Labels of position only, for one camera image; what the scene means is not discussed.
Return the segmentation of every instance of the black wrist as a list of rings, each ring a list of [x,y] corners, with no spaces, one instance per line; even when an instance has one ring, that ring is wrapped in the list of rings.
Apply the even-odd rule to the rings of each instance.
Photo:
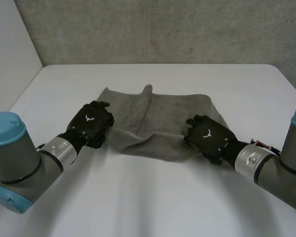
[[[85,140],[80,136],[80,134],[72,129],[67,130],[65,133],[59,134],[57,137],[66,139],[73,145],[77,155],[81,151],[82,147],[85,146]]]
[[[247,146],[249,143],[239,142],[239,141],[231,141],[227,144],[223,151],[222,157],[226,160],[233,168],[235,168],[235,162],[238,154],[241,150]]]

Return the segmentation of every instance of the concrete wall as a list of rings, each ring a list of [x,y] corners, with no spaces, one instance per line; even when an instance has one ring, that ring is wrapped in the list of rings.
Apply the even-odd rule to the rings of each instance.
[[[13,0],[0,0],[0,111],[8,111],[42,64]]]
[[[15,0],[43,65],[271,64],[296,87],[296,0]]]

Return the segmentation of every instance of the white wall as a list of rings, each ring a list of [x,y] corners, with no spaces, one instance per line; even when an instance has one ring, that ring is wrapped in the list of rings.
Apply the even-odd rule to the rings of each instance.
[[[41,62],[13,0],[0,0],[0,111],[9,110]]]

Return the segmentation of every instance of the cable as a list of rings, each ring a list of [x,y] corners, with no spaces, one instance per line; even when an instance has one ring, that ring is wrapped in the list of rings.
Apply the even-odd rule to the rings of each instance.
[[[277,155],[278,157],[281,155],[281,151],[279,149],[276,149],[272,146],[268,146],[266,144],[264,144],[263,142],[260,142],[259,140],[254,140],[254,139],[251,139],[251,142],[250,144],[253,144],[257,147],[263,147],[263,148],[267,148],[268,150],[270,150],[271,152],[273,152],[275,155]]]

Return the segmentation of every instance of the gray wall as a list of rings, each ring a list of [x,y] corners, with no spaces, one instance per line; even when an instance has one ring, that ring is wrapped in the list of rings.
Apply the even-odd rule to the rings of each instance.
[[[296,87],[296,0],[15,0],[43,65],[262,63]]]

